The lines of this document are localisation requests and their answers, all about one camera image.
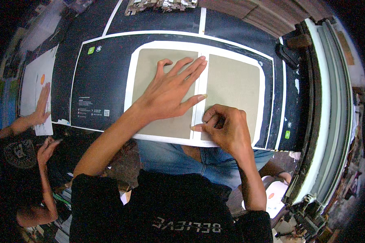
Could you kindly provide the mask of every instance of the black t-shirt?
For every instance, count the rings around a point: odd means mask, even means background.
[[[15,207],[42,202],[42,183],[36,154],[38,148],[28,133],[0,140],[0,183]]]
[[[117,182],[81,174],[72,185],[71,242],[272,242],[270,217],[249,211],[234,223],[231,189],[199,174],[141,170],[123,206]]]
[[[27,132],[0,140],[0,239],[3,242],[24,242],[16,213],[20,208],[40,204],[43,199],[35,142]]]

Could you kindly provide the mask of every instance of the finger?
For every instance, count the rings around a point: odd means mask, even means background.
[[[50,83],[47,83],[41,90],[40,94],[39,94],[39,99],[38,99],[38,103],[37,103],[37,110],[40,112],[44,112],[46,109],[46,103],[47,100],[49,98],[49,94],[50,94]]]
[[[207,66],[207,61],[201,62],[199,66],[196,68],[196,70],[193,71],[193,73],[187,78],[184,82],[185,84],[190,87],[202,74],[202,72],[205,70],[205,67]],[[184,72],[182,72],[180,75],[183,77],[186,77]]]
[[[189,65],[189,67],[182,71],[180,75],[183,76],[185,79],[186,77],[191,75],[198,67],[200,67],[201,64],[204,65],[204,67],[207,64],[207,61],[205,61],[205,56],[197,58],[191,65]]]
[[[220,118],[221,116],[219,116],[218,114],[215,114],[215,115],[213,115],[210,119],[209,119],[209,121],[207,121],[207,124],[209,125],[209,126],[212,126],[213,128],[215,127],[215,125],[218,123],[218,121],[219,121],[219,118]]]
[[[43,143],[43,145],[39,148],[38,155],[41,155],[45,151],[45,149],[47,148],[48,144],[49,144],[49,138],[47,138],[45,140],[45,142]]]
[[[191,127],[191,130],[195,131],[195,132],[208,133],[211,136],[213,136],[213,135],[215,135],[217,129],[208,125],[207,123],[203,123],[203,124],[197,124],[197,125]]]
[[[203,115],[203,121],[206,123],[209,119],[214,116],[215,114],[220,114],[226,116],[228,106],[221,105],[221,104],[214,104],[210,109],[208,109],[205,114]]]
[[[186,64],[193,61],[193,58],[185,57],[179,61],[176,62],[175,66],[169,71],[169,75],[174,76],[177,75],[177,73],[180,71],[180,69],[185,66]]]
[[[179,114],[184,115],[185,112],[189,108],[191,108],[195,104],[199,103],[200,101],[206,99],[207,97],[208,97],[207,94],[205,94],[205,95],[195,95],[195,96],[192,96],[191,98],[189,98],[187,101],[180,103]]]
[[[51,112],[49,111],[49,112],[46,112],[45,114],[44,114],[44,116],[43,116],[43,119],[44,119],[44,121],[43,121],[43,123],[45,123],[46,122],[46,120],[49,118],[49,115],[51,114]]]
[[[55,148],[59,145],[61,141],[57,140],[54,141],[52,144],[50,144],[50,146],[46,149],[46,154],[48,156],[48,158],[50,158],[55,150]]]
[[[173,62],[165,58],[157,62],[157,74],[164,74],[163,67],[167,65],[172,65]]]
[[[49,136],[47,139],[49,139],[49,143],[48,144],[51,144],[51,143],[53,143],[55,141],[51,136]]]

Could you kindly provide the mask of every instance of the green logo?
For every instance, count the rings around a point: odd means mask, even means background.
[[[289,139],[289,136],[291,136],[291,132],[290,131],[285,131],[285,138]]]
[[[94,52],[94,46],[92,46],[91,48],[89,48],[89,50],[88,50],[88,55],[89,54],[92,54]]]

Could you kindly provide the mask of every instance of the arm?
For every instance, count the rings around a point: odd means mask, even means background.
[[[167,74],[163,67],[173,62],[169,59],[159,61],[156,75],[144,94],[88,148],[74,169],[74,177],[82,173],[100,175],[123,144],[142,127],[157,119],[181,116],[204,100],[206,95],[195,95],[181,103],[207,65],[205,57],[200,57],[177,74],[192,61],[192,58],[183,58]]]
[[[218,124],[220,120],[224,120],[222,126]],[[204,114],[203,121],[204,124],[195,125],[192,129],[210,134],[214,142],[235,158],[242,181],[245,207],[265,211],[266,192],[255,165],[246,113],[216,104]]]
[[[11,135],[18,135],[29,127],[42,124],[49,117],[50,112],[46,112],[46,103],[50,94],[50,83],[47,83],[40,92],[38,104],[36,110],[25,117],[20,117],[15,120],[9,127],[0,130],[0,139],[6,138]]]
[[[39,224],[47,224],[58,219],[56,203],[54,201],[53,192],[51,191],[50,182],[47,176],[46,162],[52,156],[54,149],[60,141],[54,141],[51,137],[45,140],[45,143],[38,150],[39,173],[42,181],[42,194],[45,207],[37,206],[31,209],[21,209],[17,213],[17,221],[20,226],[30,227]]]

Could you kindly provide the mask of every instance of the hand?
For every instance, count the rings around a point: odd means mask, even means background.
[[[157,63],[155,77],[143,95],[133,104],[133,107],[137,107],[147,117],[148,122],[184,115],[189,108],[207,97],[207,95],[195,95],[181,103],[190,86],[199,78],[207,65],[205,57],[201,56],[178,74],[184,65],[192,61],[193,59],[189,57],[181,59],[167,74],[164,73],[163,67],[173,62],[163,59]]]
[[[38,150],[37,159],[40,165],[46,165],[49,158],[53,155],[54,149],[61,140],[54,140],[50,136],[45,140],[44,144]]]
[[[287,182],[288,185],[291,184],[292,176],[288,172],[283,172],[283,173],[279,174],[278,178],[283,179],[285,182]]]
[[[47,83],[40,91],[36,110],[31,115],[29,115],[29,122],[31,123],[31,125],[35,126],[44,123],[51,114],[51,112],[45,112],[49,94],[50,83]]]
[[[222,120],[224,124],[219,125],[218,122]],[[243,110],[215,104],[204,114],[203,121],[204,124],[197,124],[191,129],[210,134],[212,140],[234,158],[240,159],[247,152],[253,152]]]

